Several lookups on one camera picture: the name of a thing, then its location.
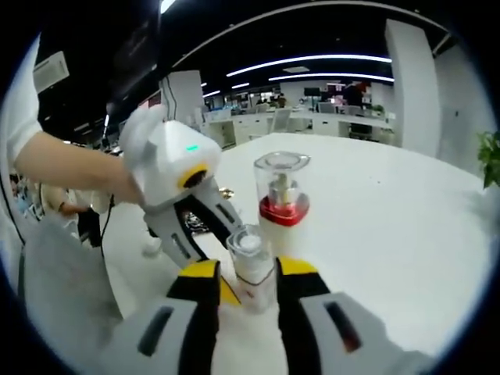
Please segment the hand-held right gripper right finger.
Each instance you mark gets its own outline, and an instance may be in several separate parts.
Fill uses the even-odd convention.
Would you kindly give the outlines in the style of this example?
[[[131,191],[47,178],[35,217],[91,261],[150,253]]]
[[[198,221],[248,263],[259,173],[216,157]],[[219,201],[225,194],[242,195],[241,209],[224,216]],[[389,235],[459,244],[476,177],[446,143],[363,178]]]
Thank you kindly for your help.
[[[290,374],[428,374],[434,360],[390,340],[383,321],[332,292],[310,263],[276,260],[278,326]]]

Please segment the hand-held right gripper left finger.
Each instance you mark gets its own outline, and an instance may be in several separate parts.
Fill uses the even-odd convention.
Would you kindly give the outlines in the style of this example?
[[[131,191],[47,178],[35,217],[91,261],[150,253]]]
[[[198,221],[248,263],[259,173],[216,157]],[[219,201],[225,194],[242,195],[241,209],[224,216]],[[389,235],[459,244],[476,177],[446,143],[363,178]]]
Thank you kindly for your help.
[[[88,374],[208,374],[219,330],[220,262],[192,263],[129,315]]]

